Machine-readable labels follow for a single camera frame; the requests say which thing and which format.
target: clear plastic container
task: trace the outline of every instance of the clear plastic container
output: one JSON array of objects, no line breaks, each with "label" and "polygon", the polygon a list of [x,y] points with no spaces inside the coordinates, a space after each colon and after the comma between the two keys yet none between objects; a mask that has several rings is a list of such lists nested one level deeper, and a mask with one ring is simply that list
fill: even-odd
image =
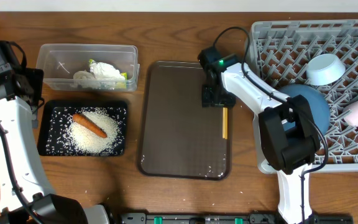
[{"label": "clear plastic container", "polygon": [[[90,71],[90,59],[127,73],[127,79],[74,80],[74,73]],[[53,90],[135,91],[139,75],[137,48],[131,45],[44,44],[36,67],[44,71],[44,83]]]}]

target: dish rack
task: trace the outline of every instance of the dish rack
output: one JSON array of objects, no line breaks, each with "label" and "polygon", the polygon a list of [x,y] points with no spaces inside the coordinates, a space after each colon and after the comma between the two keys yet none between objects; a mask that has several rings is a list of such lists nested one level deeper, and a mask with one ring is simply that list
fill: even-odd
[{"label": "dish rack", "polygon": [[[332,84],[312,86],[306,78],[306,65],[326,53],[336,54],[346,65],[346,72]],[[320,91],[331,110],[325,135],[329,160],[320,171],[358,171],[358,128],[348,126],[343,119],[347,112],[342,112],[358,100],[358,20],[256,22],[252,25],[247,61],[274,88],[304,84]],[[314,164],[317,166],[323,159],[321,145]],[[258,161],[262,172],[273,172],[266,161]]]}]

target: orange carrot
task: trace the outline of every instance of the orange carrot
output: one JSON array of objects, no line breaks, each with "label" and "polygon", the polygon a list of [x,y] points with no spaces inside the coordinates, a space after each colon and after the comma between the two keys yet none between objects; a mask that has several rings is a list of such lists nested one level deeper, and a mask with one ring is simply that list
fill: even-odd
[{"label": "orange carrot", "polygon": [[102,131],[96,124],[94,124],[92,121],[88,120],[85,116],[81,114],[74,114],[73,120],[77,122],[78,124],[88,128],[93,133],[97,134],[101,138],[107,138],[107,134]]}]

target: green tab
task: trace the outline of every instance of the green tab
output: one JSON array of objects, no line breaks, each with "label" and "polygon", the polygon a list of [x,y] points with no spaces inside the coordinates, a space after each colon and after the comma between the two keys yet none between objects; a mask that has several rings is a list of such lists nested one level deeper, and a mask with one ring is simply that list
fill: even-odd
[{"label": "green tab", "polygon": [[162,217],[154,217],[154,224],[162,224]]},{"label": "green tab", "polygon": [[235,218],[234,224],[242,224],[242,218]]}]

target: wooden table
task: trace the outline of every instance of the wooden table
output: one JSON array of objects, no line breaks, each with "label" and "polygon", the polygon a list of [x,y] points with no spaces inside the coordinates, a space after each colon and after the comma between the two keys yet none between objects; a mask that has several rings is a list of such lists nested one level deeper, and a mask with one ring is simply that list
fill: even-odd
[{"label": "wooden table", "polygon": [[[155,61],[195,62],[201,49],[223,29],[255,21],[358,19],[358,14],[310,13],[127,13],[127,12],[0,12],[0,39],[16,41],[35,67],[42,44],[127,44],[139,49],[140,77],[130,93],[53,91],[51,99],[126,99],[129,124],[121,157],[42,157],[57,194],[89,207],[106,202],[115,212],[250,213],[274,211],[279,194],[276,175],[257,168],[252,113],[242,103],[233,109],[232,171],[222,181],[146,177],[135,165],[147,69]],[[242,53],[244,37],[227,33],[220,41],[227,51]],[[39,130],[34,130],[37,139]],[[310,203],[318,213],[350,213],[358,224],[358,173],[313,174]]]}]

